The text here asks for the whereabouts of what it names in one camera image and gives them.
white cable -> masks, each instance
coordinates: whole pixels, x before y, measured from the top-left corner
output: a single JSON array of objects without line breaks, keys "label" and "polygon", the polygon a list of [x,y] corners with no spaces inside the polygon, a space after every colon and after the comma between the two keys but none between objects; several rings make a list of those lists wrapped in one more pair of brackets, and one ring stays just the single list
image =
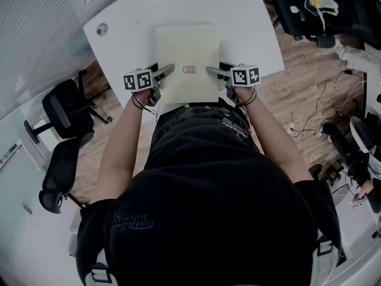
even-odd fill
[{"label": "white cable", "polygon": [[302,120],[300,120],[300,119],[296,119],[296,120],[294,120],[291,124],[294,124],[296,121],[299,121],[299,122],[300,122],[300,129],[299,129],[299,130],[296,130],[296,131],[297,131],[296,135],[297,135],[298,133],[300,133],[300,131],[301,131],[302,128],[303,128],[303,122],[302,122]]},{"label": "white cable", "polygon": [[349,100],[349,98],[351,97],[352,93],[355,91],[355,88],[357,87],[357,85],[358,85],[359,83],[365,83],[365,82],[366,82],[366,80],[362,80],[362,81],[358,82],[358,83],[353,87],[351,93],[350,93],[350,94],[348,95],[348,97],[346,98],[346,100],[345,100],[343,106],[342,106],[338,111],[342,111],[342,110],[344,109],[346,102],[348,102],[348,100]]},{"label": "white cable", "polygon": [[134,96],[134,99],[136,100],[136,101],[138,101],[138,103],[141,105],[141,109],[142,110],[145,110],[145,111],[148,111],[149,113],[151,113],[154,117],[155,117],[155,120],[156,120],[156,123],[157,123],[157,111],[156,110],[150,110],[150,109],[147,109],[144,105],[143,105],[143,103],[142,102],[140,102],[139,101],[139,99],[135,96],[135,95],[133,95]]},{"label": "white cable", "polygon": [[300,136],[299,136],[299,138],[296,140],[295,144],[297,144],[297,143],[299,142],[300,138],[302,137],[302,134],[303,134],[303,133],[300,134]]}]

white table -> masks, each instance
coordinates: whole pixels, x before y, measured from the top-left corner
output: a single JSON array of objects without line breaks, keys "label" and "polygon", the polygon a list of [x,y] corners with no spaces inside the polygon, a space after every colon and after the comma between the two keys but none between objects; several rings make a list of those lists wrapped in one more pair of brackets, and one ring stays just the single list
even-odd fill
[{"label": "white table", "polygon": [[[83,29],[123,107],[131,97],[123,74],[157,62],[155,28],[191,22],[216,27],[220,61],[259,66],[261,76],[284,70],[263,0],[118,0]],[[101,23],[108,26],[104,36],[96,33]],[[150,114],[143,115],[143,122],[151,119]]]}]

fiducial marker cube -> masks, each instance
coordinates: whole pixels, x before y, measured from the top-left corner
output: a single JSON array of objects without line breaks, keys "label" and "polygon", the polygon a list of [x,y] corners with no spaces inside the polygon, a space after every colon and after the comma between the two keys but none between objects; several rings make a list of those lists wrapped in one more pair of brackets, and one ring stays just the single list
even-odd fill
[{"label": "fiducial marker cube", "polygon": [[230,69],[233,87],[253,87],[261,83],[260,70],[257,66],[240,64]]},{"label": "fiducial marker cube", "polygon": [[131,92],[150,89],[153,86],[151,70],[135,70],[123,75],[124,88]]}]

person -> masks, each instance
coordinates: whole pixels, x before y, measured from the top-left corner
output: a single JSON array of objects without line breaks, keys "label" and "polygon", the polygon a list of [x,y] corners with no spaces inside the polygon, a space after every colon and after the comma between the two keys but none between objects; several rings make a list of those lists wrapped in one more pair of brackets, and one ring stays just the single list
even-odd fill
[{"label": "person", "polygon": [[149,91],[131,97],[81,210],[76,262],[84,284],[102,249],[118,285],[309,285],[318,230],[341,250],[327,183],[312,179],[253,89],[235,92],[265,155],[241,108],[189,104],[160,116],[135,176]]},{"label": "person", "polygon": [[346,61],[346,67],[356,69],[374,77],[381,78],[381,59],[365,50],[353,48],[340,43],[338,38],[335,39],[335,50],[341,60]]},{"label": "person", "polygon": [[354,144],[344,137],[340,130],[333,124],[326,122],[318,129],[318,135],[330,137],[333,146],[343,158],[348,168],[348,176],[361,187],[353,201],[367,197],[374,213],[381,212],[381,180],[370,177],[368,171],[369,154],[364,154]]}]

black t-shirt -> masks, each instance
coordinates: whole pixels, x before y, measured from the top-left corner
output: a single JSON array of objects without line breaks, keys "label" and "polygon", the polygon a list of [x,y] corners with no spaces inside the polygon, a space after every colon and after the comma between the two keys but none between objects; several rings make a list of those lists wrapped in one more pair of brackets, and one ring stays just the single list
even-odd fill
[{"label": "black t-shirt", "polygon": [[189,109],[159,122],[122,196],[81,211],[82,281],[104,247],[119,285],[309,285],[317,228],[341,246],[327,184],[292,184],[233,111]]}]

